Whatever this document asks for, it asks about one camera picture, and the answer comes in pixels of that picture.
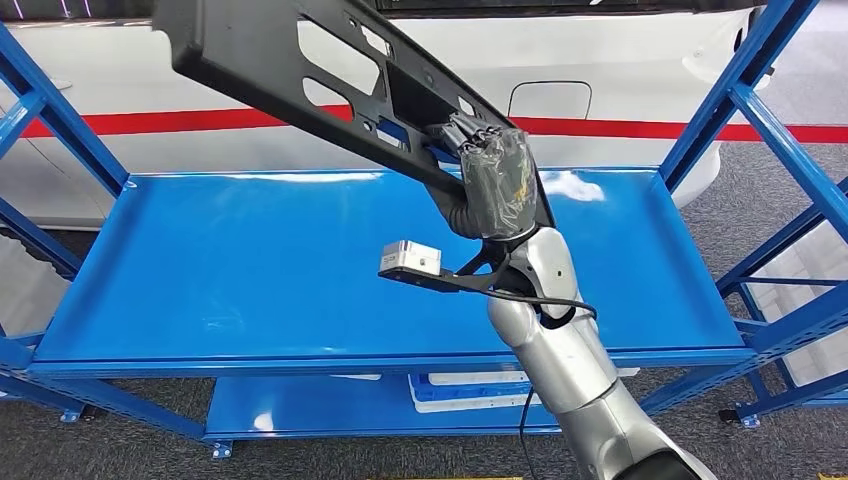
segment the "shelf foot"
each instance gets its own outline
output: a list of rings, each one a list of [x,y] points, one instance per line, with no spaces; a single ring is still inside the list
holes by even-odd
[[[221,460],[233,456],[233,442],[215,442],[212,445],[212,458]]]
[[[736,408],[741,407],[741,403],[736,403]],[[757,428],[760,426],[760,417],[757,414],[740,417],[735,409],[719,410],[719,418],[725,423],[735,423],[742,425],[745,428]]]

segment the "hole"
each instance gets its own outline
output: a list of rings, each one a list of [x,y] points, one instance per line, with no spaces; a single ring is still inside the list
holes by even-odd
[[[385,38],[381,37],[374,30],[362,26],[362,34],[365,35],[365,40],[368,40],[368,45],[374,47],[378,52],[382,53],[385,56],[389,56],[392,53],[392,46],[389,42],[386,41]]]
[[[742,29],[740,28],[738,32],[736,32],[736,40],[733,41],[733,51],[739,50],[739,47],[742,45]]]
[[[468,103],[468,100],[466,100],[462,97],[459,97],[459,108],[460,108],[460,110],[462,110],[463,112],[465,112],[468,115],[471,115],[472,117],[476,113],[474,111],[474,107],[470,103]]]
[[[409,151],[409,134],[405,128],[391,120],[380,117],[380,123],[377,124],[377,138],[393,147]]]
[[[303,79],[303,94],[312,105],[336,116],[345,122],[353,120],[350,102],[340,93],[309,77]]]
[[[297,22],[297,42],[313,64],[366,95],[374,92],[380,68],[359,50],[310,20]]]

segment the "blue shelf frame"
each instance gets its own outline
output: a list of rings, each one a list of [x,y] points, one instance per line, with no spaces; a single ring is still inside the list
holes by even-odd
[[[649,413],[658,413],[730,380],[749,375],[755,390],[763,395],[758,402],[741,406],[740,415],[776,411],[789,406],[825,406],[841,404],[848,395],[844,392],[845,373],[810,385],[790,385],[787,392],[765,397],[768,393],[754,373],[762,366],[777,361],[780,368],[783,355],[809,344],[848,324],[848,284],[822,283],[833,289],[814,301],[784,317],[780,322],[768,324],[755,308],[747,290],[747,283],[792,279],[763,279],[752,277],[756,266],[767,262],[782,248],[798,238],[824,219],[829,220],[837,231],[848,238],[848,200],[845,197],[845,182],[835,185],[815,164],[798,142],[789,134],[763,102],[752,86],[762,78],[774,59],[785,47],[791,36],[815,6],[815,0],[772,0],[763,15],[749,32],[733,59],[722,73],[692,121],[669,152],[660,167],[660,174],[669,192],[673,192],[698,158],[712,143],[720,129],[733,113],[741,111],[760,132],[764,141],[777,153],[780,161],[814,201],[814,207],[794,220],[786,229],[766,242],[763,247],[743,260],[725,277],[716,283],[723,296],[740,293],[751,308],[753,320],[737,319],[736,326],[744,336],[751,355],[741,360],[738,356],[718,357],[710,364],[692,368],[680,379],[646,397],[642,404]],[[68,147],[74,155],[95,175],[113,195],[121,193],[127,172],[120,166],[96,135],[85,125],[80,116],[64,99],[35,62],[26,54],[5,27],[0,27],[0,75],[15,92],[20,101],[0,123],[0,153],[10,148],[28,122],[36,117]],[[13,228],[24,240],[44,252],[57,268],[67,277],[73,278],[81,262],[53,238],[26,219],[6,202],[0,202],[0,221]],[[146,424],[182,435],[186,438],[214,447],[213,456],[227,457],[231,454],[231,441],[210,438],[201,423],[179,416],[152,402],[126,393],[85,372],[73,378],[56,378],[39,375],[30,370],[33,351],[30,347],[39,343],[37,335],[25,341],[0,338],[0,369],[15,379],[33,388],[85,402],[97,407],[128,416]],[[647,360],[655,361],[648,352]],[[162,376],[209,375],[212,372],[200,367],[169,371]],[[215,373],[226,375],[257,375],[273,373],[273,365],[259,365],[258,370],[244,368],[230,370],[222,367]],[[152,376],[155,372],[146,372]]]
[[[757,354],[740,364],[695,368],[662,387],[643,401],[648,413],[657,413],[726,382],[748,376],[758,400],[737,408],[740,418],[750,418],[793,406],[848,405],[846,372],[803,387],[792,382],[782,357],[848,325],[848,283],[818,279],[768,279],[752,277],[757,270],[805,233],[828,220],[848,240],[848,179],[838,185],[815,163],[777,117],[754,92],[755,86],[817,4],[816,0],[771,1],[749,32],[660,171],[670,191],[680,184],[706,147],[738,110],[757,130],[796,182],[813,200],[813,206],[781,229],[716,282],[722,297],[737,293],[753,320],[736,321],[746,343]],[[797,283],[833,287],[824,295],[768,324],[756,305],[748,283]],[[787,390],[772,396],[758,370],[776,362]]]

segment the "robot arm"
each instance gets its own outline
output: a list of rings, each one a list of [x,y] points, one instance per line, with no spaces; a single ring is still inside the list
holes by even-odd
[[[384,251],[380,275],[431,287],[438,254],[412,242]],[[562,235],[541,227],[517,244],[495,269],[526,282],[495,279],[493,288],[515,289],[542,298],[580,302],[571,256]],[[425,272],[422,263],[430,272]],[[440,277],[479,291],[464,276],[441,270]],[[492,282],[488,276],[485,280]],[[714,480],[697,458],[678,447],[639,407],[619,380],[601,344],[593,314],[579,307],[490,298],[489,320],[518,358],[545,408],[554,415],[584,478],[592,480]]]

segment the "robotic hand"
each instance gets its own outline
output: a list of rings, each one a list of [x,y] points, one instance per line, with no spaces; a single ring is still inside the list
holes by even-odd
[[[440,268],[438,251],[398,242],[384,250],[380,275],[439,291],[492,296],[489,320],[556,417],[585,478],[715,479],[630,395],[601,344],[594,309],[581,302],[565,239],[553,228],[535,227],[533,216],[526,214],[535,206],[536,177],[528,174],[534,165],[523,135],[495,127],[476,132],[460,128],[470,138],[457,141],[457,119],[472,122],[455,115],[437,130],[447,139],[444,145],[458,152],[469,203],[488,234],[481,254],[460,272],[476,269],[485,259],[493,273],[456,275]],[[515,141],[523,146],[503,148]],[[486,200],[474,205],[473,199]]]

